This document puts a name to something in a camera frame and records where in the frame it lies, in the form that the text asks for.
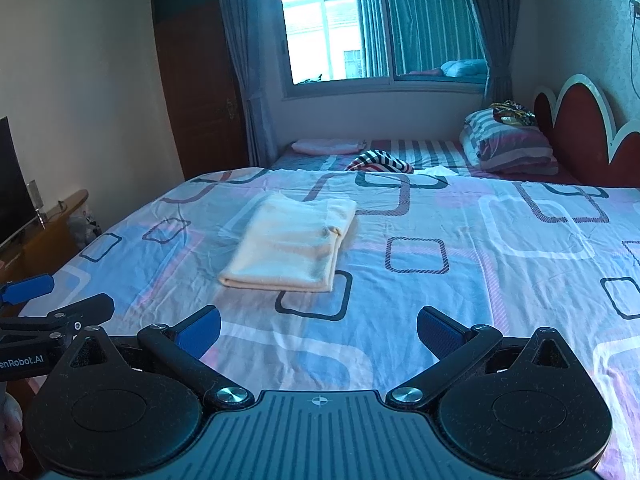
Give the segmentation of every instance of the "door handle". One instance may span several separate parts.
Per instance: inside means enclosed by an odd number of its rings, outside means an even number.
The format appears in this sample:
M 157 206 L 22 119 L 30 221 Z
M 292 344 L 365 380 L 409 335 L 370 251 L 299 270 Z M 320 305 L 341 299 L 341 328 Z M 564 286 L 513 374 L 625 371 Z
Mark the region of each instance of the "door handle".
M 236 112 L 238 111 L 238 104 L 232 101 L 230 98 L 226 99 L 226 113 L 229 114 L 229 119 L 234 120 L 236 118 Z

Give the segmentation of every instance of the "window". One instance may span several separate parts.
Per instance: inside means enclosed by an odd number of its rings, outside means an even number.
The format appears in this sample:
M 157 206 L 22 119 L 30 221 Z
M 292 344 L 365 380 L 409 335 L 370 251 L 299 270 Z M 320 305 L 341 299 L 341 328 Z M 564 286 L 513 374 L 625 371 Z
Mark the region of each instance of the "window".
M 466 0 L 277 0 L 288 96 L 457 83 L 487 68 Z

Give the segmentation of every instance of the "wooden door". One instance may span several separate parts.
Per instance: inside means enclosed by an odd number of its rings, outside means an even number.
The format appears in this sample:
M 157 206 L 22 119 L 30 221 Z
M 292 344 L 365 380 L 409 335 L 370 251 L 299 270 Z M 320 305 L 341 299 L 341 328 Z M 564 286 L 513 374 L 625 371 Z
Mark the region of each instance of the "wooden door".
M 248 166 L 238 80 L 218 0 L 152 0 L 156 49 L 186 179 Z

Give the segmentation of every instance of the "white cloth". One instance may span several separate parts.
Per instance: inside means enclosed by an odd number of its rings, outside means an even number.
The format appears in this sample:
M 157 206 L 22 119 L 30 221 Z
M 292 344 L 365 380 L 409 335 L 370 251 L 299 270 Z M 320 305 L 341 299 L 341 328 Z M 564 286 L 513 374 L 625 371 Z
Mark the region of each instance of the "white cloth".
M 353 139 L 300 139 L 291 145 L 291 149 L 304 155 L 349 155 L 360 153 L 366 142 Z
M 330 292 L 338 249 L 355 213 L 350 199 L 298 202 L 269 195 L 218 279 L 237 288 Z
M 433 168 L 424 168 L 424 170 L 414 170 L 416 175 L 429 175 L 429 176 L 458 176 L 458 174 L 445 168 L 444 166 L 434 166 Z

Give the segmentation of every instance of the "curtain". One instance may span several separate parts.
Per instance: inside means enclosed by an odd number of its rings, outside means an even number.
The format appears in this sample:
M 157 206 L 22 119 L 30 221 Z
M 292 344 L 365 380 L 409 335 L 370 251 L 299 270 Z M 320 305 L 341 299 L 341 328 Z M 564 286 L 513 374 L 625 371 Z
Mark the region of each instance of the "curtain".
M 220 0 L 226 42 L 236 69 L 251 166 L 268 168 L 276 158 L 271 118 L 260 67 L 263 0 Z
M 385 30 L 380 0 L 356 0 L 362 44 L 362 76 L 387 77 Z
M 380 0 L 356 0 L 364 77 L 388 76 Z M 388 0 L 398 75 L 483 57 L 466 0 Z
M 466 0 L 388 0 L 396 73 L 480 59 L 482 47 Z
M 471 0 L 484 43 L 484 57 L 489 77 L 484 93 L 485 104 L 511 99 L 511 53 L 518 27 L 520 0 Z

